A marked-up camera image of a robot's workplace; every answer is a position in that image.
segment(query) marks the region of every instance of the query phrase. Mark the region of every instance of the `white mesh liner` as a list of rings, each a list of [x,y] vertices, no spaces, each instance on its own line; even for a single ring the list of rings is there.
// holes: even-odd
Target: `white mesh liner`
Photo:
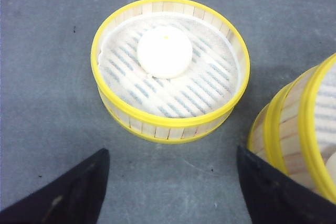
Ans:
[[[336,152],[336,63],[324,76],[315,102],[315,132],[324,158]]]
[[[192,42],[192,63],[176,78],[150,78],[137,60],[139,39],[157,26],[176,27]],[[201,19],[171,12],[140,15],[121,23],[104,39],[98,63],[104,81],[123,101],[168,118],[214,111],[234,96],[240,83],[235,53],[223,34]]]

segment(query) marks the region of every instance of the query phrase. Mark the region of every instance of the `stacked steamer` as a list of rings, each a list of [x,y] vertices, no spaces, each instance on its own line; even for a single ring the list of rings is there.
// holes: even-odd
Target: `stacked steamer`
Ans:
[[[168,41],[174,34],[182,38],[179,46],[162,54],[168,50],[179,57],[176,49],[188,52],[190,43],[190,62],[177,76],[161,74],[174,70],[171,62],[153,70],[160,64],[155,54],[139,60],[140,51],[142,59],[159,48],[155,34]],[[114,119],[132,133],[161,143],[189,142],[215,130],[243,95],[249,77],[247,48],[235,27],[189,0],[141,0],[111,14],[94,37],[91,66]]]
[[[336,202],[336,54],[274,96],[253,123],[248,148]]]

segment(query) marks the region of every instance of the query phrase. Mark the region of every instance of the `yellow rim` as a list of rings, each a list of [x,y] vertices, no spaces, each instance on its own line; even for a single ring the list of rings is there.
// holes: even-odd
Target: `yellow rim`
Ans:
[[[253,124],[252,124],[252,127],[251,127],[251,130],[248,134],[248,140],[247,140],[247,148],[251,151],[251,152],[254,152],[253,150],[253,133],[254,133],[254,129],[255,129],[255,126],[256,126],[256,122],[258,122],[260,116],[262,115],[262,113],[264,112],[264,110],[266,110],[269,106],[269,103],[266,104],[265,107],[263,107],[263,109],[258,113],[256,119],[254,120]]]
[[[264,119],[264,148],[267,159],[270,164],[274,165],[285,174],[288,174],[288,171],[282,157],[279,121],[282,105],[292,86],[292,83],[286,85],[274,96],[269,104]]]
[[[314,107],[320,83],[335,63],[336,54],[333,54],[314,72],[302,93],[298,114],[300,145],[308,171],[318,191],[332,202],[336,202],[336,185],[326,169],[318,147]]]
[[[239,90],[234,95],[234,97],[231,98],[231,100],[229,100],[221,108],[219,108],[219,109],[217,109],[213,112],[210,112],[208,114],[196,116],[196,117],[193,117],[193,118],[165,118],[165,117],[162,117],[162,116],[157,116],[157,115],[152,115],[152,114],[146,113],[144,111],[141,111],[139,109],[136,109],[136,108],[130,106],[129,104],[127,104],[126,102],[121,100],[116,94],[114,94],[108,88],[106,83],[104,82],[104,80],[103,80],[103,78],[100,75],[100,72],[98,70],[97,55],[96,55],[98,40],[99,40],[99,37],[100,37],[103,29],[106,27],[106,25],[108,23],[111,22],[111,20],[113,20],[121,12],[123,12],[123,11],[125,11],[129,8],[135,7],[137,5],[142,5],[142,4],[145,4],[145,3],[153,3],[153,2],[175,2],[175,3],[190,4],[190,5],[193,5],[195,7],[199,7],[199,8],[201,8],[201,9],[203,9],[203,10],[209,12],[209,13],[212,13],[214,16],[218,17],[223,23],[225,23],[229,27],[229,29],[238,38],[238,40],[240,42],[240,45],[243,49],[245,62],[246,62],[245,77],[242,81],[242,84],[241,84]],[[139,1],[133,2],[131,4],[125,5],[125,6],[121,7],[120,9],[118,9],[117,11],[115,11],[114,13],[112,13],[101,24],[101,26],[98,28],[98,30],[97,30],[97,32],[94,36],[92,47],[91,47],[91,67],[92,67],[93,76],[95,77],[95,80],[97,82],[97,85],[98,85],[99,89],[108,98],[108,100],[110,100],[114,105],[116,105],[124,113],[126,113],[128,115],[132,115],[132,117],[134,117],[135,119],[137,119],[139,121],[150,123],[150,124],[157,125],[157,126],[189,127],[189,126],[201,125],[201,124],[210,122],[212,120],[215,120],[216,118],[218,118],[221,115],[227,113],[229,110],[231,110],[234,107],[234,105],[242,97],[242,95],[243,95],[243,93],[246,89],[247,82],[248,82],[248,79],[249,79],[250,62],[249,62],[249,55],[248,55],[246,45],[244,43],[243,38],[241,37],[241,35],[237,31],[237,29],[225,17],[223,17],[221,14],[219,14],[215,10],[212,10],[211,8],[209,8],[205,5],[202,5],[200,3],[197,3],[197,2],[194,2],[194,1],[191,1],[191,0],[139,0]]]
[[[203,136],[206,136],[208,134],[210,134],[211,132],[213,132],[215,129],[217,129],[222,123],[224,123],[224,121],[228,118],[228,116],[231,114],[232,110],[226,115],[226,117],[221,120],[215,127],[213,127],[212,129],[202,133],[202,134],[199,134],[199,135],[196,135],[196,136],[192,136],[192,137],[187,137],[187,138],[183,138],[183,139],[163,139],[163,138],[157,138],[157,137],[154,137],[154,136],[150,136],[150,135],[147,135],[147,134],[143,134],[143,133],[140,133],[132,128],[130,128],[128,125],[126,125],[125,123],[123,123],[114,113],[113,111],[107,106],[107,104],[102,101],[104,106],[106,107],[107,111],[110,113],[110,115],[122,126],[124,127],[126,130],[128,130],[129,132],[131,132],[132,134],[140,137],[140,138],[143,138],[143,139],[146,139],[146,140],[149,140],[149,141],[152,141],[152,142],[156,142],[156,143],[161,143],[161,144],[183,144],[183,143],[188,143],[188,142],[192,142],[192,141],[195,141]]]

